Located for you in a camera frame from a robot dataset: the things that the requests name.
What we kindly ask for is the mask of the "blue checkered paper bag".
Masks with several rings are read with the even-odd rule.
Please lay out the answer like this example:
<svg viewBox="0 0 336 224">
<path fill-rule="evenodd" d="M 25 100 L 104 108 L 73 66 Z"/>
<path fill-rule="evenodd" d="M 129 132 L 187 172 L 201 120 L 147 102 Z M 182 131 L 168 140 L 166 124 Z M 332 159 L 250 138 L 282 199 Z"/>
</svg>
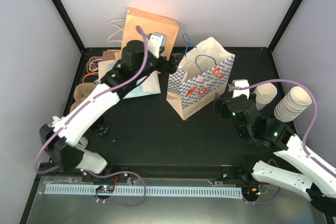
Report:
<svg viewBox="0 0 336 224">
<path fill-rule="evenodd" d="M 225 92 L 235 55 L 214 37 L 199 42 L 185 53 L 176 73 L 169 75 L 167 102 L 182 120 Z"/>
</svg>

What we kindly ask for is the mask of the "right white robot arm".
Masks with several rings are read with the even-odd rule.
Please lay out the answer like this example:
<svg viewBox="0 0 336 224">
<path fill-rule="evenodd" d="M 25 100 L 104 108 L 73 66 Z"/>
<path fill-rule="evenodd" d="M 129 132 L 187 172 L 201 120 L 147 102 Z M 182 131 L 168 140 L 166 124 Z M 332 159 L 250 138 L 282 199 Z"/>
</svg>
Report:
<svg viewBox="0 0 336 224">
<path fill-rule="evenodd" d="M 298 170 L 291 172 L 248 157 L 238 171 L 243 183 L 273 184 L 300 195 L 325 215 L 335 216 L 335 167 L 304 147 L 290 127 L 262 116 L 252 99 L 244 94 L 228 100 L 216 94 L 214 112 L 231 118 L 238 135 L 249 144 L 270 151 Z"/>
</svg>

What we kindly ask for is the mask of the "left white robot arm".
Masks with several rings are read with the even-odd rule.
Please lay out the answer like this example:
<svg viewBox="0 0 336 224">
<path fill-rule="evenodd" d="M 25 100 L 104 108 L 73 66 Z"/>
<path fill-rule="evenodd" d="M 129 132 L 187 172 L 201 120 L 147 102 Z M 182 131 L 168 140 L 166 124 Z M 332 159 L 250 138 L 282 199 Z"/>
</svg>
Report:
<svg viewBox="0 0 336 224">
<path fill-rule="evenodd" d="M 102 182 L 108 181 L 113 174 L 112 167 L 100 154 L 79 147 L 78 143 L 107 110 L 135 89 L 145 77 L 155 71 L 176 72 L 183 54 L 172 54 L 167 58 L 161 56 L 163 51 L 163 46 L 156 46 L 147 39 L 128 42 L 122 49 L 121 59 L 114 63 L 83 102 L 54 125 L 45 124 L 40 128 L 44 141 L 41 150 L 50 155 L 56 166 L 39 170 L 35 164 L 35 171 L 45 174 L 58 168 L 64 172 L 82 169 L 94 173 Z"/>
</svg>

